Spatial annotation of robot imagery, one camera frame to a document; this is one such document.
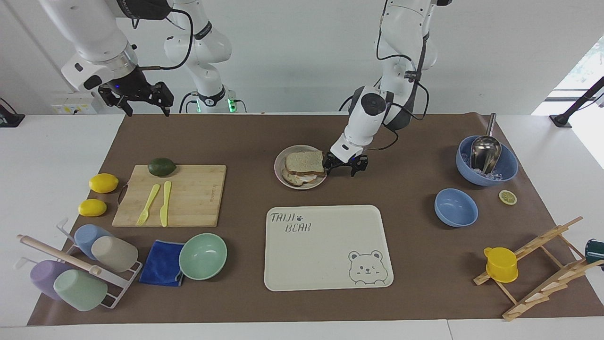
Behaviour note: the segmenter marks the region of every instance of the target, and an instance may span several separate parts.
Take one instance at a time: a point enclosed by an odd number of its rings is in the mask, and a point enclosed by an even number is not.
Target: cartoon bear
[[[355,286],[365,286],[368,284],[385,284],[388,272],[382,263],[382,253],[377,250],[371,254],[359,254],[350,252],[350,279],[355,282]]]

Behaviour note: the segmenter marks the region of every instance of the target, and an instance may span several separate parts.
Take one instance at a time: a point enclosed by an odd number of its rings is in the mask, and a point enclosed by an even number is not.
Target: brown mat
[[[337,169],[321,186],[303,192],[277,181],[272,167],[281,150],[296,144],[329,149],[347,118],[125,118],[101,172],[115,174],[125,183],[134,165],[155,157],[169,157],[180,164],[227,165],[218,227],[112,228],[115,203],[104,216],[80,217],[75,225],[95,223],[106,228],[136,245],[143,262],[155,240],[185,242],[196,234],[213,232],[227,243],[227,264],[211,280],[185,279],[179,288],[136,282],[115,310],[99,307],[80,313],[42,296],[29,325],[500,318],[511,302],[492,281],[480,287],[472,282],[484,271],[483,249],[503,246],[515,250],[554,223],[523,169],[514,180],[494,188],[472,185],[457,172],[454,155],[458,144],[466,136],[484,131],[488,117],[434,115],[413,122],[400,132],[400,141],[392,148],[369,153],[367,171],[355,178],[346,169]],[[376,146],[392,139],[382,130]],[[509,144],[499,128],[495,136]],[[435,195],[449,187],[464,190],[477,202],[480,217],[474,225],[453,229],[436,217]],[[497,193],[502,189],[518,195],[516,206],[499,201]],[[115,202],[117,194],[92,193],[91,197]],[[276,206],[341,204],[373,204],[382,212],[396,277],[392,286],[270,292],[263,282],[267,211]],[[548,248],[563,262],[574,260],[562,243],[553,241]],[[557,267],[536,251],[519,263],[519,270],[519,280],[508,288],[522,298]],[[604,307],[587,279],[581,278],[523,317],[601,315]]]

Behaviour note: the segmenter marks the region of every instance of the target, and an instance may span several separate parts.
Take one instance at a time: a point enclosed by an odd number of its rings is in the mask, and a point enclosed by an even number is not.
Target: blue cloth
[[[179,287],[182,283],[182,272],[178,256],[183,246],[184,243],[156,240],[138,281],[156,286]]]

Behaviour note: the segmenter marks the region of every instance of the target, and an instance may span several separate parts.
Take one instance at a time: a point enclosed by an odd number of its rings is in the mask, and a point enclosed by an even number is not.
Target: yellow mug
[[[511,283],[518,278],[518,259],[516,255],[506,248],[485,248],[484,256],[487,257],[487,274],[501,283]]]

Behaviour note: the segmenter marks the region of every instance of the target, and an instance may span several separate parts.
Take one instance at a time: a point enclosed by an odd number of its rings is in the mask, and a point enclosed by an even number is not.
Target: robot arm
[[[325,159],[328,171],[351,166],[354,176],[357,171],[365,170],[368,159],[363,153],[380,126],[397,131],[410,123],[422,70],[436,62],[435,48],[428,44],[432,13],[437,5],[451,2],[386,2],[376,47],[376,57],[382,63],[381,81],[376,87],[364,86],[354,93],[349,123]]]
[[[130,43],[104,1],[39,2],[75,46],[76,54],[61,69],[74,88],[85,91],[99,87],[105,103],[123,109],[128,116],[132,115],[128,101],[147,102],[160,107],[166,116],[170,114],[174,96],[163,82],[147,83]],[[165,0],[150,1],[147,5],[158,18],[165,18],[171,10]]]
[[[188,12],[193,18],[193,51],[184,67],[197,88],[193,94],[198,97],[201,111],[204,113],[232,111],[229,101],[230,91],[222,83],[216,67],[211,65],[230,59],[233,52],[231,42],[212,26],[201,1],[174,0],[174,8]],[[177,15],[176,21],[180,27],[189,26],[187,18],[183,15]],[[189,36],[185,34],[168,37],[164,43],[168,58],[174,62],[182,60],[187,52],[188,40]]]

